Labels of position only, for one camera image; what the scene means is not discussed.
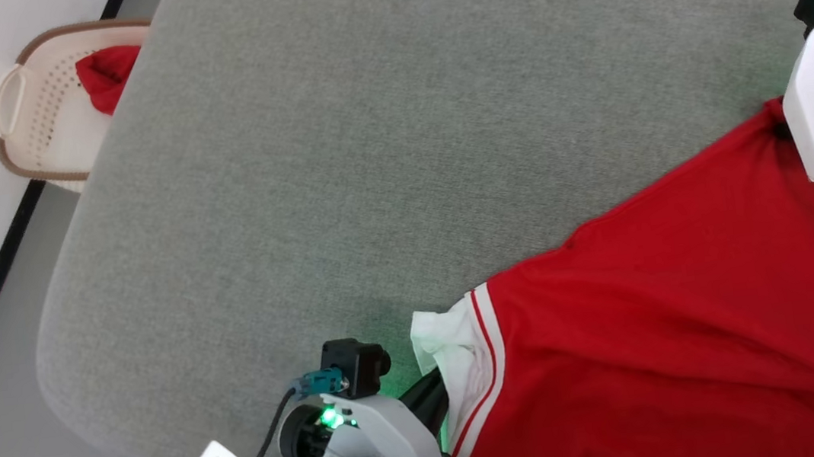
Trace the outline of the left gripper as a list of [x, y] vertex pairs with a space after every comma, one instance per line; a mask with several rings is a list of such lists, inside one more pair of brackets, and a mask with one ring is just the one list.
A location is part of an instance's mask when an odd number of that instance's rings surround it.
[[280, 427], [283, 457], [444, 457], [449, 410], [439, 369], [399, 397], [322, 398], [324, 406], [296, 407]]

